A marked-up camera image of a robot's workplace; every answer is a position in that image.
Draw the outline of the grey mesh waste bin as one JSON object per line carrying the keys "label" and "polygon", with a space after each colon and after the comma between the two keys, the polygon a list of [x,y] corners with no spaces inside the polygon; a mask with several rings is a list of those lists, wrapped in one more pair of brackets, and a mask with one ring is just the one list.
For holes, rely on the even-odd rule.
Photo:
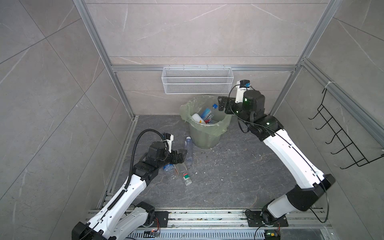
{"label": "grey mesh waste bin", "polygon": [[213,148],[219,143],[221,139],[221,136],[214,136],[204,133],[203,131],[196,129],[193,126],[190,126],[190,137],[194,145],[201,149]]}

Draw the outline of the green plastic bin liner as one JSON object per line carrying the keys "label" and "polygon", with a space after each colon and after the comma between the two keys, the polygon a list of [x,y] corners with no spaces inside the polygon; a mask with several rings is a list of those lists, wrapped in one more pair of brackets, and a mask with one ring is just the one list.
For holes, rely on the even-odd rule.
{"label": "green plastic bin liner", "polygon": [[200,116],[206,108],[212,107],[213,104],[218,105],[218,98],[213,96],[198,96],[191,99],[186,104],[180,107],[180,116],[182,120],[186,121],[190,126],[203,131],[204,133],[221,136],[226,131],[231,123],[231,115],[225,112],[215,110],[214,117],[209,123],[205,125],[199,124],[192,119],[192,115],[198,113]]}

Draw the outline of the purple Ganten water bottle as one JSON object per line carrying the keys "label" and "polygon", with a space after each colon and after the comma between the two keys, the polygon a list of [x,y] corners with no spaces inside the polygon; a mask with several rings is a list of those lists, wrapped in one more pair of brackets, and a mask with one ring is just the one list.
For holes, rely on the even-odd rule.
{"label": "purple Ganten water bottle", "polygon": [[190,136],[186,137],[185,150],[187,150],[187,155],[185,159],[186,166],[191,167],[194,162],[194,143]]}

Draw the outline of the clear bottle blue cap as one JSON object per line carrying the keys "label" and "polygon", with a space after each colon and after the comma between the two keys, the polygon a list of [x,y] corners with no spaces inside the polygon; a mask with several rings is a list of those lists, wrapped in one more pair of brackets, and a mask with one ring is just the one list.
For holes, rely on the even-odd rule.
{"label": "clear bottle blue cap", "polygon": [[217,104],[213,104],[212,107],[206,108],[201,114],[201,118],[205,123],[209,123],[214,117],[215,110],[218,108]]}

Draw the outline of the aluminium frame rail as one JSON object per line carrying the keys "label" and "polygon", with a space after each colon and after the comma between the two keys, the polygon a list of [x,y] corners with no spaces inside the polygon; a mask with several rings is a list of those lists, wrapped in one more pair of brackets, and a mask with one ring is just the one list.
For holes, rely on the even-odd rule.
{"label": "aluminium frame rail", "polygon": [[89,13],[89,10],[86,6],[85,1],[74,0],[74,4],[75,4],[83,22],[84,22],[84,24],[85,24],[85,27],[86,27],[95,47],[97,49],[97,52],[98,52],[103,64],[105,65],[106,71],[107,71],[108,75],[110,76],[130,119],[133,120],[135,118],[135,114],[133,113],[132,107],[129,103],[129,100],[128,100],[125,92],[124,92],[124,89],[123,89],[116,73],[112,69],[111,60],[110,60],[110,58],[107,54],[107,51],[106,51],[106,49],[102,43],[102,40],[98,34],[98,31],[95,27],[95,24],[92,20],[92,17]]}

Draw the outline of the small bottle green red label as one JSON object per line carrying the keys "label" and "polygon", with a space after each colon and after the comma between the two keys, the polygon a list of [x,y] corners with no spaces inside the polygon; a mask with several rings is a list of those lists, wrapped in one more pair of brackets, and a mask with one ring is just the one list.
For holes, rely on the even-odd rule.
{"label": "small bottle green red label", "polygon": [[187,173],[183,174],[183,180],[184,180],[184,183],[186,186],[189,186],[192,184],[192,180],[191,180],[189,174],[187,174]]}

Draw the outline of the small bottle blue label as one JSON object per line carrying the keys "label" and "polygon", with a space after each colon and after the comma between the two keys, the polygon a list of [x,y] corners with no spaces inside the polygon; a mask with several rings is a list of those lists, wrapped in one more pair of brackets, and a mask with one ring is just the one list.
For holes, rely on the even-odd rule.
{"label": "small bottle blue label", "polygon": [[175,173],[175,167],[172,164],[167,164],[163,167],[166,175],[173,175]]}

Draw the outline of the clear bottle yellow label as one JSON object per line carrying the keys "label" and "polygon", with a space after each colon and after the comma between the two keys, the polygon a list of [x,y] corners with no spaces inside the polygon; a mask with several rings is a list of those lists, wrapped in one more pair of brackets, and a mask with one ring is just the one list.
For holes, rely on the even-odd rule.
{"label": "clear bottle yellow label", "polygon": [[205,125],[205,124],[206,124],[205,121],[201,118],[201,116],[200,116],[198,113],[193,114],[193,115],[192,115],[192,119],[193,119],[195,122],[199,123],[199,124],[202,124],[202,125]]}

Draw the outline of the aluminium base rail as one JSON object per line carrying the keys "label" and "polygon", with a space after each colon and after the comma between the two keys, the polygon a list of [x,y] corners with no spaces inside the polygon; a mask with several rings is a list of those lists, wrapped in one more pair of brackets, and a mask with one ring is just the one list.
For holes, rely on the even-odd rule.
{"label": "aluminium base rail", "polygon": [[256,210],[155,211],[136,207],[123,213],[107,233],[104,225],[112,214],[91,210],[85,224],[88,229],[106,234],[105,240],[280,240],[289,230],[314,230],[321,240],[335,240],[330,224],[322,224],[312,212],[292,212],[265,224]]}

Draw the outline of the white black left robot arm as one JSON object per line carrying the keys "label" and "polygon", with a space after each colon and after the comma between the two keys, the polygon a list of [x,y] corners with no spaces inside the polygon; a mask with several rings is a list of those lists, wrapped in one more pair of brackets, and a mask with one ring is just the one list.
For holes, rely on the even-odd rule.
{"label": "white black left robot arm", "polygon": [[131,170],[126,182],[111,200],[87,223],[79,222],[72,230],[73,240],[123,240],[135,229],[150,226],[155,218],[155,208],[145,202],[136,205],[127,214],[129,206],[167,164],[181,164],[187,150],[168,149],[167,141],[153,142],[149,150]]}

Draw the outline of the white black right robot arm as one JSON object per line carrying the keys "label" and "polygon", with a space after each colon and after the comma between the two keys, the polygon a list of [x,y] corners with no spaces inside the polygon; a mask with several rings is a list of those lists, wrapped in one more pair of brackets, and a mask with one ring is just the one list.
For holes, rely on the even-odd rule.
{"label": "white black right robot arm", "polygon": [[324,174],[294,144],[277,118],[265,114],[265,96],[256,90],[243,92],[241,102],[235,98],[219,97],[218,109],[234,115],[269,147],[290,171],[296,181],[295,187],[285,195],[266,204],[261,212],[263,225],[271,226],[292,211],[305,212],[335,183],[331,174]]}

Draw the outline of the clear plastic cup bottle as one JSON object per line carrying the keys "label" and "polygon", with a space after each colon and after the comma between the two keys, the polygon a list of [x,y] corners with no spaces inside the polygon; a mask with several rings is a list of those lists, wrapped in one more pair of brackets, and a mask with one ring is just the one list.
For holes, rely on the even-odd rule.
{"label": "clear plastic cup bottle", "polygon": [[174,165],[176,170],[177,170],[177,173],[180,175],[180,176],[184,176],[185,174],[188,173],[188,168],[186,166],[185,163],[181,163],[181,164],[175,164]]}

